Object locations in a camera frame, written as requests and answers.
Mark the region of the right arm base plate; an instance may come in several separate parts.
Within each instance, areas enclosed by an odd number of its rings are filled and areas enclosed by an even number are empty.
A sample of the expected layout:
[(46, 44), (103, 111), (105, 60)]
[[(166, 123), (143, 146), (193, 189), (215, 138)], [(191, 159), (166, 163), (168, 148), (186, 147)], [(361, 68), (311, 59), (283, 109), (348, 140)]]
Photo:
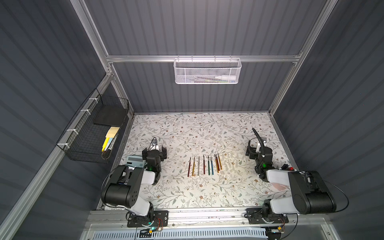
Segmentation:
[(275, 214), (271, 210), (263, 208), (247, 208), (244, 217), (249, 224), (279, 224), (285, 225), (289, 219), (284, 214)]

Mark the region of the green carving knife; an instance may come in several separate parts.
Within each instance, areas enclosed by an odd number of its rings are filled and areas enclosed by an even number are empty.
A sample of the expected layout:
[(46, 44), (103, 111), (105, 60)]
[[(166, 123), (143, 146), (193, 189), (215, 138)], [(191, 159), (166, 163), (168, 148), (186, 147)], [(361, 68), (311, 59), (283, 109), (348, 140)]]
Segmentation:
[(207, 156), (207, 166), (208, 166), (208, 174), (211, 175), (211, 165), (210, 165), (210, 156)]

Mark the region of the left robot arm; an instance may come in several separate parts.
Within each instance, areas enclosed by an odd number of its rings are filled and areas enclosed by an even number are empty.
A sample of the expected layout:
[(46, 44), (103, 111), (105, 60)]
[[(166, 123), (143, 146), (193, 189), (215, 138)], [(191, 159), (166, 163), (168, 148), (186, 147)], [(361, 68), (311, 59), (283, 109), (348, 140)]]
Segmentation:
[(139, 192), (142, 185), (156, 185), (160, 179), (162, 162), (167, 158), (167, 148), (151, 147), (142, 151), (144, 167), (119, 165), (103, 184), (101, 200), (110, 207), (123, 207), (138, 218), (153, 221), (153, 204), (143, 199)]

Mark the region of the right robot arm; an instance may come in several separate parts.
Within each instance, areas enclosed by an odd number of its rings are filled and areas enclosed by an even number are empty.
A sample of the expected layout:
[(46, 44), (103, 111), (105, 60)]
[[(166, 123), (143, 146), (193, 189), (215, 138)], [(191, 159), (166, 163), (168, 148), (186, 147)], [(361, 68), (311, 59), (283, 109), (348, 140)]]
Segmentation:
[(272, 149), (266, 147), (261, 138), (259, 144), (259, 147), (254, 148), (249, 141), (246, 150), (246, 156), (256, 161), (255, 171), (259, 178), (267, 183), (287, 187), (291, 191), (290, 197), (265, 200), (262, 208), (264, 217), (272, 214), (308, 215), (337, 211), (337, 203), (317, 171), (276, 169), (273, 167)]

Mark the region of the gold carving knife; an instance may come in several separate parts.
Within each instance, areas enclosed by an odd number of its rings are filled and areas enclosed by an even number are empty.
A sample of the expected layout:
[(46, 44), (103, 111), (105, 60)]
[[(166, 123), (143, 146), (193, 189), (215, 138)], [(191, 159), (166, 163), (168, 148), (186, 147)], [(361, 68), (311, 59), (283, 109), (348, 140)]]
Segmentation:
[(196, 157), (194, 157), (194, 161), (193, 161), (193, 170), (192, 170), (192, 176), (195, 175), (195, 165), (196, 165)]
[(218, 153), (217, 153), (217, 158), (218, 158), (218, 163), (219, 163), (219, 169), (221, 171), (223, 169), (223, 167), (222, 167), (222, 162), (221, 162), (220, 155)]
[(217, 173), (220, 172), (220, 164), (219, 164), (219, 159), (217, 155), (215, 155), (215, 162), (216, 162), (216, 168), (217, 168)]

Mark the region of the dark red carving knife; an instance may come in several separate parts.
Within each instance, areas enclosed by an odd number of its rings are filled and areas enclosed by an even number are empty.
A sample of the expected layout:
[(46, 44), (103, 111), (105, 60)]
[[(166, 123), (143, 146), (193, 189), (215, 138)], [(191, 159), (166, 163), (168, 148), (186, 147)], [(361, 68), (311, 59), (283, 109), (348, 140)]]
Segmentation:
[(189, 167), (188, 167), (188, 175), (187, 175), (187, 177), (189, 178), (190, 177), (190, 173), (191, 173), (191, 160), (192, 160), (192, 157), (190, 157), (190, 159), (189, 159)]

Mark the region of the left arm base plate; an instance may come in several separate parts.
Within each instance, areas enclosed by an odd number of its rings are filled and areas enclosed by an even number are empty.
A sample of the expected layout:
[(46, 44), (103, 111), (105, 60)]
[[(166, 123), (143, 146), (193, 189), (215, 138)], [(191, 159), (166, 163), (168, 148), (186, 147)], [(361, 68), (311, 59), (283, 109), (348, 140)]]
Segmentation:
[(166, 227), (169, 220), (169, 211), (149, 211), (146, 216), (137, 216), (132, 213), (126, 215), (127, 227)]

